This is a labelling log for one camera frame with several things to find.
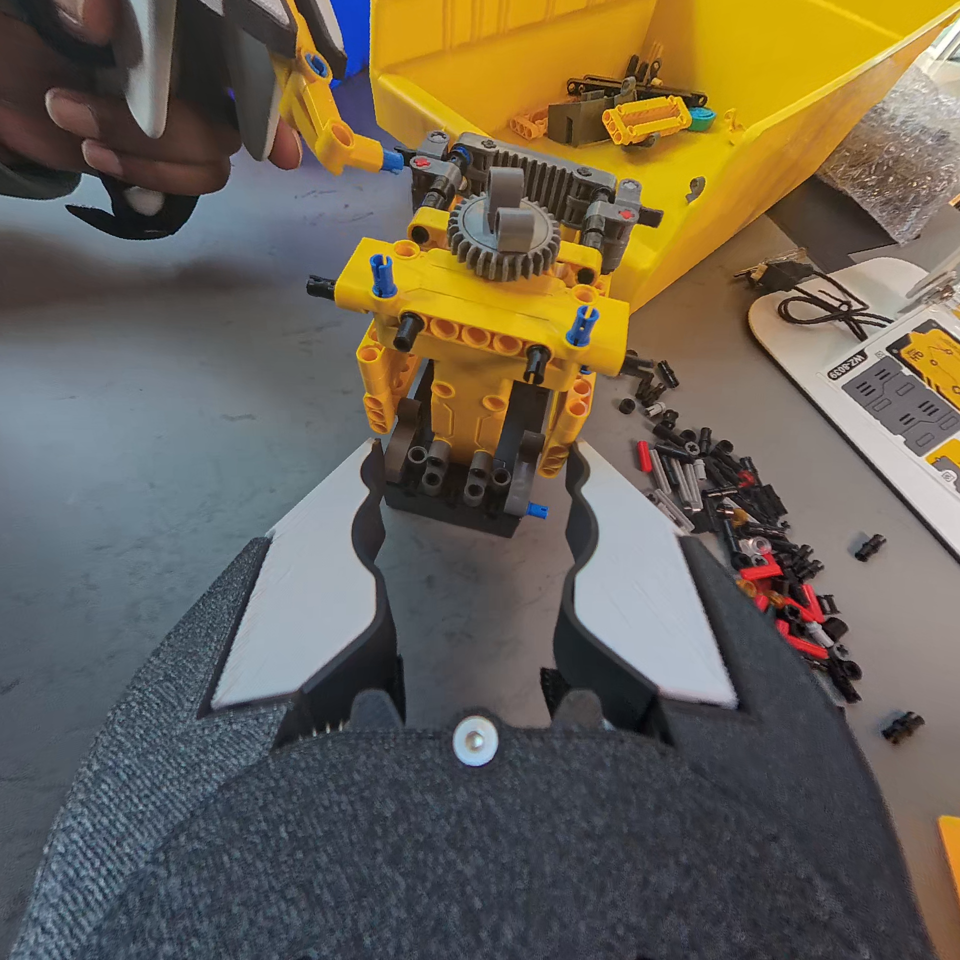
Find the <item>yellow black lego model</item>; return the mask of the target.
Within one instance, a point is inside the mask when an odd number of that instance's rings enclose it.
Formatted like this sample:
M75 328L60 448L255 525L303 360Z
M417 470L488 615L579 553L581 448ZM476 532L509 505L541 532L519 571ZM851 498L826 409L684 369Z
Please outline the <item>yellow black lego model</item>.
M613 272L664 212L635 178L480 133L434 129L399 154L406 237L362 240L306 291L369 318L356 357L368 425L389 436L387 504L510 538L544 513L535 479L567 462L596 376L637 365Z

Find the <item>grey bubble wrap sheet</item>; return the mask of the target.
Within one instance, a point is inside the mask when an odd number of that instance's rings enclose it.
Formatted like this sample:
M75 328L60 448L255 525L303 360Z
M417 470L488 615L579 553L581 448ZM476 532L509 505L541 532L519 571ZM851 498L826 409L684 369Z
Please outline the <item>grey bubble wrap sheet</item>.
M958 194L959 103L911 66L816 172L897 243Z

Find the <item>yellow divided storage bin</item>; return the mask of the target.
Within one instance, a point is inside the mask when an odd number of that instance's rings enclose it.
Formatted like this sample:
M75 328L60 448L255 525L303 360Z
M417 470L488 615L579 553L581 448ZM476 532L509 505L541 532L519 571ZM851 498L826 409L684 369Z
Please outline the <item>yellow divided storage bin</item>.
M953 889L959 904L960 895L960 820L957 815L941 815L937 819L937 826L942 841L942 848L948 870L953 883Z

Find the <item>yellow plastic storage bin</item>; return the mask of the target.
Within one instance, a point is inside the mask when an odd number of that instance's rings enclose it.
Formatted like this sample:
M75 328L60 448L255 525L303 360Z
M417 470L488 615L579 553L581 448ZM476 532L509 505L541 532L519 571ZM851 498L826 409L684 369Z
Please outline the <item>yellow plastic storage bin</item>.
M368 69L377 121L414 147L486 135L636 179L663 211L613 275L637 309L811 176L940 31L948 1L380 1ZM705 131L626 147L591 83L628 68L655 97L702 94Z

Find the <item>yellow thin lego liftarm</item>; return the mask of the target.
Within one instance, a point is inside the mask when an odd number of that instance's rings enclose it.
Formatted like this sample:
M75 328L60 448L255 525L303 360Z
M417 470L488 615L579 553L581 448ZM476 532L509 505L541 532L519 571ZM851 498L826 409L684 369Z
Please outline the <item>yellow thin lego liftarm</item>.
M271 54L279 84L279 117L302 138L305 146L331 174L346 168L378 173L384 149L375 139L359 135L345 122L330 90L331 78L315 75L305 54L319 53L306 27L297 20L295 58Z

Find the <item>heap of mixed lego beams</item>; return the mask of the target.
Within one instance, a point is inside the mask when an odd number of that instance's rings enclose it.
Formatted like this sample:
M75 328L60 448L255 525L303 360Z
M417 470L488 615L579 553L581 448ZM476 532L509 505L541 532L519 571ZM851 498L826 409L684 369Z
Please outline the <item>heap of mixed lego beams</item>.
M632 54L622 75L566 80L562 101L512 115L508 129L526 141L546 138L574 148L610 142L623 150L654 147L680 133L704 134L716 119L705 92L665 84L665 47Z

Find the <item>person's left forearm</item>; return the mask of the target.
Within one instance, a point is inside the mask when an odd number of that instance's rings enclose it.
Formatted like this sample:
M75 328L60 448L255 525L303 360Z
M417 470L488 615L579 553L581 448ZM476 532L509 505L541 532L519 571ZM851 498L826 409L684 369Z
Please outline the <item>person's left forearm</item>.
M42 166L1 148L1 196L31 201L54 201L71 195L82 174Z

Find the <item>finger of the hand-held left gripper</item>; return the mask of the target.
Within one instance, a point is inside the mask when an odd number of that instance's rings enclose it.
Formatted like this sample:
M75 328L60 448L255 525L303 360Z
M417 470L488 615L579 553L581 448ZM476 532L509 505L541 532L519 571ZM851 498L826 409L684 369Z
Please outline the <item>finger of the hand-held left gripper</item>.
M335 81L347 75L348 56L332 1L294 1L318 53L328 63Z
M224 19L262 43L271 54L294 59L298 24L285 1L225 1Z

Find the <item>person's left hand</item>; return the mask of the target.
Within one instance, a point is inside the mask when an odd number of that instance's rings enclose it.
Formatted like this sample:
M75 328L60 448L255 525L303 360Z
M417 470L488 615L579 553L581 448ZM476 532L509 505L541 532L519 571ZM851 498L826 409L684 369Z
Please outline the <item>person's left hand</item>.
M232 122L181 99L152 140L124 96L103 89L97 76L114 66L122 3L2 2L1 148L98 178L114 216L72 206L85 222L116 236L166 236L189 217L196 198L224 187L243 142ZM292 170L301 159L298 135L278 120L267 160Z

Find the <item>white wooden book stand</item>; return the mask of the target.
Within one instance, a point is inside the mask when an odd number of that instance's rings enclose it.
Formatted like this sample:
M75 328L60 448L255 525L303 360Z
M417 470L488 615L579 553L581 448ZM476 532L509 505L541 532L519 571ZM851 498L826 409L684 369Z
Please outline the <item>white wooden book stand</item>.
M929 311L950 313L958 319L958 267L927 271L894 257L865 260L826 274L810 277L791 292L763 295L748 314L750 332L786 377L836 428L847 443L871 466L889 488L915 514L942 546L959 556L958 529L911 504L894 482L874 465L854 436L849 422L857 410L841 412L844 396L822 378L850 354L868 346L878 334L893 333L895 326Z

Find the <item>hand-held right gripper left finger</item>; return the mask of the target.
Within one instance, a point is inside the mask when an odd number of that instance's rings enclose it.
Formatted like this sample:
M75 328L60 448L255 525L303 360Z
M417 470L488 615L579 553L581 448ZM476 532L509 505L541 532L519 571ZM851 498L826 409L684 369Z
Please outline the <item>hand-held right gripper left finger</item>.
M406 719L403 663L384 577L381 442L368 438L267 534L210 684L210 713L282 706L276 743L348 725L374 690Z

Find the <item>yellow grey sticker sheet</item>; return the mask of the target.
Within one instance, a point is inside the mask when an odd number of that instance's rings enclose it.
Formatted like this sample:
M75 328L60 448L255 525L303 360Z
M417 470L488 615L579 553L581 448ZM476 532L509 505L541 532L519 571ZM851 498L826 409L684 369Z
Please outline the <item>yellow grey sticker sheet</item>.
M958 529L958 318L928 311L877 334L821 377L856 410L853 436L924 516Z

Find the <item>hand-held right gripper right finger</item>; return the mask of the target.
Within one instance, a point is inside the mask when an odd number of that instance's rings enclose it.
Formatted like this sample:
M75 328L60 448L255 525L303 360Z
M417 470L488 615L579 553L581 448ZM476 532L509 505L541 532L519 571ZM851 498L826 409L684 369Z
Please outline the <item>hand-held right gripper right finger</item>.
M602 721L639 733L664 701L739 708L674 522L593 446L577 440L553 650L561 678L594 694Z

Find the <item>pile of small lego pins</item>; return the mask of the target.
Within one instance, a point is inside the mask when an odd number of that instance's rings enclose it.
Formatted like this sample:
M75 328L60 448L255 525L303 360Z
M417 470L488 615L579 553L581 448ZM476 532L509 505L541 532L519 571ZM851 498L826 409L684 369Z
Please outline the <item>pile of small lego pins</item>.
M709 426L679 426L679 413L664 403L679 387L666 361L628 349L620 375L634 379L635 389L619 400L619 412L647 421L649 436L636 442L633 457L651 483L648 498L679 533L713 537L739 591L781 640L841 707L859 703L862 671L844 642L848 624L834 596L813 584L823 564L793 539L786 506L753 458L739 457Z

